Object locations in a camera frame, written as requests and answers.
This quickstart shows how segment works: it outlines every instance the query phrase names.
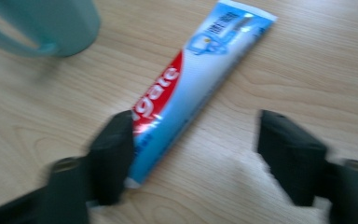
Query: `mug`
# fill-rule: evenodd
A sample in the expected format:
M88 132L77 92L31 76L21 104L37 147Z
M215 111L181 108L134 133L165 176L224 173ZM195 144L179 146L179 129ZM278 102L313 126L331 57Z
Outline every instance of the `mug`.
M101 23L92 0L0 0L0 16L38 46L0 32L0 48L27 57L74 55L92 44Z

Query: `red label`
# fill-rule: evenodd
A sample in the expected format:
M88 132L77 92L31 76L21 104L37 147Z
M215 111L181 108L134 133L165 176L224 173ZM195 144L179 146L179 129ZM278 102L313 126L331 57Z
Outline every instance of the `red label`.
M156 82L144 96L133 106L133 131L142 133L148 126L158 119L159 113L168 103L176 87L182 70L182 51L178 53L171 65L161 73Z

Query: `light wood surface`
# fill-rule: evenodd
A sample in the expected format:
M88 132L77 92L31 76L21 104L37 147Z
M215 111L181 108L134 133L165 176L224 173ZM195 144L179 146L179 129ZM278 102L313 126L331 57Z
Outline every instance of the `light wood surface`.
M69 58L0 50L0 204L41 186L131 108L215 1L96 0L96 42ZM257 111L287 115L358 160L358 1L242 1L279 17L140 189L92 223L326 223L327 202L291 205L255 153ZM6 32L15 34L0 21Z

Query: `blue toothpaste packaging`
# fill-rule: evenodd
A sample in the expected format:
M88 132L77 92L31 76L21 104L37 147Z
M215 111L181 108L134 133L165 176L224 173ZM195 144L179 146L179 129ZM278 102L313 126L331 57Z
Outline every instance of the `blue toothpaste packaging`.
M236 63L276 17L220 0L133 106L136 156L126 181L138 188Z

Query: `mug handle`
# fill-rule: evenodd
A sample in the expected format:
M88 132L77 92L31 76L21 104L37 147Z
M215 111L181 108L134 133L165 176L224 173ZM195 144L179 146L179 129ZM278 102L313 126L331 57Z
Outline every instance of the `mug handle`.
M42 44L38 49L33 49L2 32L0 32L0 49L25 57L51 56L59 50L55 43Z

